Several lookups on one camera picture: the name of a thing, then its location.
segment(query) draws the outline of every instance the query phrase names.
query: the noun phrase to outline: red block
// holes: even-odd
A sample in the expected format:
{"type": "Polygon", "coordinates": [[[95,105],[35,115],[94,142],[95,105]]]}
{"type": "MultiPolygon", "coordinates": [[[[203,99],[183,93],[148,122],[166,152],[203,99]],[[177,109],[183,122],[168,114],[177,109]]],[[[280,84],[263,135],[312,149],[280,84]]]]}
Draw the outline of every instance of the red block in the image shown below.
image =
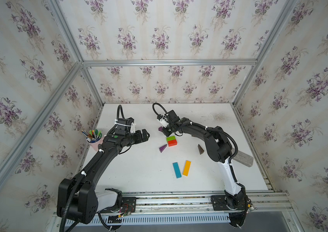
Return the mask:
{"type": "Polygon", "coordinates": [[[177,140],[168,141],[168,146],[169,147],[174,146],[174,145],[177,145],[177,140]]]}

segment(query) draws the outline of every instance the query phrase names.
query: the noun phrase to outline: floral wallpaper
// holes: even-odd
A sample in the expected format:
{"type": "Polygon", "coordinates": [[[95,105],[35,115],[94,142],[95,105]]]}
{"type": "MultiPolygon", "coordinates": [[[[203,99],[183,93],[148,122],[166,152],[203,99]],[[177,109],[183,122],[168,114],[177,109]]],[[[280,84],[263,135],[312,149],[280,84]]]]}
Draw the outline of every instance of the floral wallpaper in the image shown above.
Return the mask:
{"type": "Polygon", "coordinates": [[[97,113],[78,75],[0,191],[0,231],[46,230],[56,210],[58,185],[74,176],[87,148],[80,130],[88,130],[97,113]],[[19,218],[27,223],[17,223],[19,218]]]}
{"type": "MultiPolygon", "coordinates": [[[[46,1],[0,0],[0,164],[74,65],[65,44],[46,1]]],[[[0,192],[1,232],[45,231],[97,110],[77,76],[0,192]]]]}
{"type": "Polygon", "coordinates": [[[92,67],[106,103],[232,102],[250,66],[92,67]]]}
{"type": "Polygon", "coordinates": [[[47,7],[0,0],[0,164],[75,62],[47,7]]]}
{"type": "MultiPolygon", "coordinates": [[[[119,60],[255,58],[286,1],[59,2],[85,60],[119,60]]],[[[311,4],[297,8],[291,30],[311,4]]]]}
{"type": "Polygon", "coordinates": [[[237,110],[305,231],[328,232],[328,0],[297,2],[237,110]]]}

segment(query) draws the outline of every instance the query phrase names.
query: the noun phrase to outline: blue block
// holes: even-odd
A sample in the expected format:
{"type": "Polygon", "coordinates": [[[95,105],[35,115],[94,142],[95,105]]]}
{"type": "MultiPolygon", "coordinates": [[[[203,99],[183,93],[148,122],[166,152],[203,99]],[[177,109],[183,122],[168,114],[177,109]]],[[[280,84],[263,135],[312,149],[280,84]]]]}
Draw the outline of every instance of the blue block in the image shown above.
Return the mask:
{"type": "Polygon", "coordinates": [[[176,173],[176,177],[177,178],[181,178],[181,171],[180,171],[180,167],[178,166],[178,163],[175,162],[173,163],[173,167],[174,167],[174,172],[176,173]]]}

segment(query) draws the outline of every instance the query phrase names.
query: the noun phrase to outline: pink cup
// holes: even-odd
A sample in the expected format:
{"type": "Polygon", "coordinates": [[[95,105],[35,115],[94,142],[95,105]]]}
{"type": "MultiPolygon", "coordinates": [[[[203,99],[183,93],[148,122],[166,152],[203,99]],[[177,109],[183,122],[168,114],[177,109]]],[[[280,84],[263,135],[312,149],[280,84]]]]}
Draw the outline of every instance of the pink cup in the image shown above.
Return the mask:
{"type": "Polygon", "coordinates": [[[102,137],[101,139],[99,139],[97,142],[88,142],[90,145],[91,145],[91,147],[93,147],[93,149],[95,150],[95,151],[98,151],[98,145],[99,144],[102,144],[104,142],[104,137],[102,137]]]}

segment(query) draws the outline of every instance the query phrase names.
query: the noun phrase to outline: yellow block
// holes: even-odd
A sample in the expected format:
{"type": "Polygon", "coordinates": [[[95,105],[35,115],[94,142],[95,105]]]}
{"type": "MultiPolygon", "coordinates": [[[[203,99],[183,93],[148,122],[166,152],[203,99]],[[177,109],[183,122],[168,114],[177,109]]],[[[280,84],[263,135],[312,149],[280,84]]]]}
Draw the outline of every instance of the yellow block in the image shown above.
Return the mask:
{"type": "Polygon", "coordinates": [[[187,176],[189,174],[189,166],[191,165],[191,161],[186,160],[185,169],[183,170],[182,175],[187,176]]]}

